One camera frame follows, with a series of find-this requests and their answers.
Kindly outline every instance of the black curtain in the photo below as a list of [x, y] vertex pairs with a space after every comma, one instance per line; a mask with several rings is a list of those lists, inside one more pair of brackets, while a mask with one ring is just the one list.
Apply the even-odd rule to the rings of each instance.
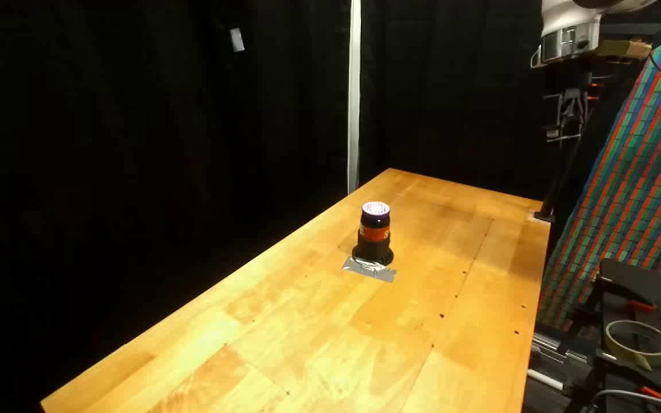
[[112, 352], [88, 331], [173, 277], [166, 257], [338, 200], [344, 50], [338, 3], [0, 0], [6, 403]]
[[364, 169], [543, 198], [539, 3], [364, 3]]

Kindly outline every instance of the wooden tabletop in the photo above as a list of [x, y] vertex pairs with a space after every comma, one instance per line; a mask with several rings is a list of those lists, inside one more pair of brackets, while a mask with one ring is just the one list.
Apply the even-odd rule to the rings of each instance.
[[[393, 283], [343, 268], [393, 207]], [[385, 169], [42, 403], [47, 410], [522, 410], [539, 202]]]

